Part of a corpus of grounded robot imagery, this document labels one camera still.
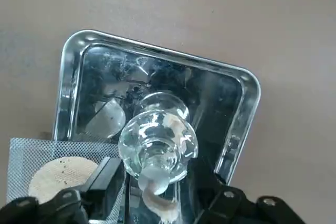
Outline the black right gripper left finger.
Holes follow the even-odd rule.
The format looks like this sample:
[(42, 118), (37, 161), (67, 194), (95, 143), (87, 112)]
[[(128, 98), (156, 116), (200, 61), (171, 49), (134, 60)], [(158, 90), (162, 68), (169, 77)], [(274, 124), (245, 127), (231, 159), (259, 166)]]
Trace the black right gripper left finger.
[(1, 223), (108, 223), (122, 188), (122, 161), (106, 157), (82, 185), (40, 203), (19, 197), (1, 208)]

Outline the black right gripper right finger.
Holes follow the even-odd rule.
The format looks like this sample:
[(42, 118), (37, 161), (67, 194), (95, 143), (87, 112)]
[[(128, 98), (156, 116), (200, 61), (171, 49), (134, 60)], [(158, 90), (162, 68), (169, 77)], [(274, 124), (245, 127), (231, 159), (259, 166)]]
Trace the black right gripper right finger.
[(281, 198), (260, 196), (250, 201), (238, 188), (228, 186), (205, 159), (193, 158), (182, 182), (183, 223), (303, 223)]

